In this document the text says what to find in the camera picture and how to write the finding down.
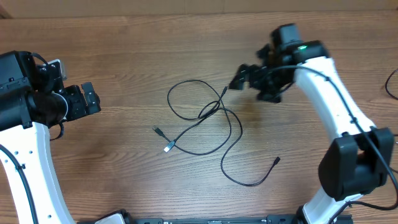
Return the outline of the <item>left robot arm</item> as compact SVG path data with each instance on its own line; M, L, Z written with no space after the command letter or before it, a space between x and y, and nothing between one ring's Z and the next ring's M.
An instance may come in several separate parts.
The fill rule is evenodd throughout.
M65 87L63 63L1 55L1 163L20 223L73 223L50 152L49 129L100 112L92 83Z

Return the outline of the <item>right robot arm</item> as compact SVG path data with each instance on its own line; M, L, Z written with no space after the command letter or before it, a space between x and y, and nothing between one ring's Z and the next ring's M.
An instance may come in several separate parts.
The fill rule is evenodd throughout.
M282 25L257 56L261 65L243 64L229 87L245 83L258 90L257 99L281 101L297 85L312 102L330 140L318 166L320 189L294 215L270 215L269 223L351 223L344 210L359 205L364 195L391 181L394 134L378 128L356 105L338 76L335 63L319 40L304 41L294 24Z

